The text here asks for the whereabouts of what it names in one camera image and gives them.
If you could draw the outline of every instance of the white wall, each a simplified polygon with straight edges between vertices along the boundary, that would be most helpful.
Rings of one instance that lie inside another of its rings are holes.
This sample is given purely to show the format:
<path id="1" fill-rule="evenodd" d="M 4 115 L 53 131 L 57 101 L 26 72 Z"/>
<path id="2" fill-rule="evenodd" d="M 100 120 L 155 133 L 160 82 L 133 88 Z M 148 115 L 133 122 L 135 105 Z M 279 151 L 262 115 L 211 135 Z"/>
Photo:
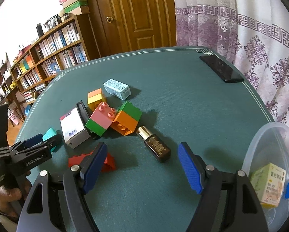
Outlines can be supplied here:
<path id="1" fill-rule="evenodd" d="M 30 44 L 38 37 L 36 25 L 43 26 L 62 9 L 59 0 L 5 0 L 0 7 L 0 65 L 5 52 L 12 65 L 19 44 Z"/>

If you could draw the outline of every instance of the phone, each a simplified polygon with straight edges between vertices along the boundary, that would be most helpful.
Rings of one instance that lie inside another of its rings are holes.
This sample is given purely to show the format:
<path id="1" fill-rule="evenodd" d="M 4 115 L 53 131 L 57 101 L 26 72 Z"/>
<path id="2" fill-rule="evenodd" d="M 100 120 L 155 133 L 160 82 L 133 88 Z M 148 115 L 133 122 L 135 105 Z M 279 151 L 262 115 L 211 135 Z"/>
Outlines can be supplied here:
<path id="1" fill-rule="evenodd" d="M 243 82 L 243 77 L 216 55 L 201 55 L 204 61 L 225 83 Z"/>

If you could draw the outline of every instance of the green table mat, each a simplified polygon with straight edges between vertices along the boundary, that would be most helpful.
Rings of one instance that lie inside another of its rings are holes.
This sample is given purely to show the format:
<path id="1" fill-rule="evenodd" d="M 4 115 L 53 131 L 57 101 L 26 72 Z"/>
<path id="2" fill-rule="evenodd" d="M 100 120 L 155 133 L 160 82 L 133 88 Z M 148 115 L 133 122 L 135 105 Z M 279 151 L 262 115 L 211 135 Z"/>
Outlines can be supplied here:
<path id="1" fill-rule="evenodd" d="M 99 141 L 108 145 L 117 170 L 101 173 L 85 196 L 101 232 L 185 231 L 200 196 L 190 189 L 177 156 L 186 141 L 205 163 L 221 171 L 240 169 L 258 129 L 273 121 L 256 91 L 245 80 L 224 83 L 200 55 L 215 55 L 204 47 L 145 49 L 113 55 L 62 71 L 39 96 L 17 137 L 24 140 L 50 127 L 60 130 L 60 117 L 88 92 L 112 78 L 131 88 L 128 100 L 143 112 L 139 124 L 156 133 L 171 149 L 164 164 L 151 155 L 135 134 L 107 130 Z M 111 107 L 123 101 L 105 92 Z M 68 158 L 89 153 L 98 141 L 75 149 L 62 145 L 51 160 L 32 170 L 64 172 Z M 68 231 L 74 231 L 64 196 L 61 207 Z"/>

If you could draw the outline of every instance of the black bottle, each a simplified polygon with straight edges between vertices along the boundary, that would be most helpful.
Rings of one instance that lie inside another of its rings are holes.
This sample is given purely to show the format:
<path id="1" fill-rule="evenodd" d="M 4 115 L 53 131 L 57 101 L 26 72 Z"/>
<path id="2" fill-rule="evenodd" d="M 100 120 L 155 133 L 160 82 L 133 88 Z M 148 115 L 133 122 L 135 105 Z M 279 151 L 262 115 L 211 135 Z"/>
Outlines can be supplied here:
<path id="1" fill-rule="evenodd" d="M 136 133 L 143 139 L 145 146 L 160 163 L 165 162 L 170 157 L 171 150 L 156 134 L 150 132 L 144 125 L 139 127 Z"/>

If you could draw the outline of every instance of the hand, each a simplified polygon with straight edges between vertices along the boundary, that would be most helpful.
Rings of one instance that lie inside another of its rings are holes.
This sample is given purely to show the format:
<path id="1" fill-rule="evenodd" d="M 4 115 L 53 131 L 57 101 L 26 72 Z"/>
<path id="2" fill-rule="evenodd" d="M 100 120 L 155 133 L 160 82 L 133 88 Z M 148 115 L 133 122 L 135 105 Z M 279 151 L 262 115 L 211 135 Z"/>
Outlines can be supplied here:
<path id="1" fill-rule="evenodd" d="M 25 193 L 23 194 L 23 198 L 26 200 L 29 191 L 31 190 L 32 184 L 31 182 L 26 179 L 24 183 L 24 190 Z M 13 210 L 12 206 L 10 205 L 11 201 L 18 201 L 22 197 L 22 193 L 19 188 L 13 189 L 3 189 L 0 187 L 0 211 L 6 215 L 18 217 L 16 212 Z"/>

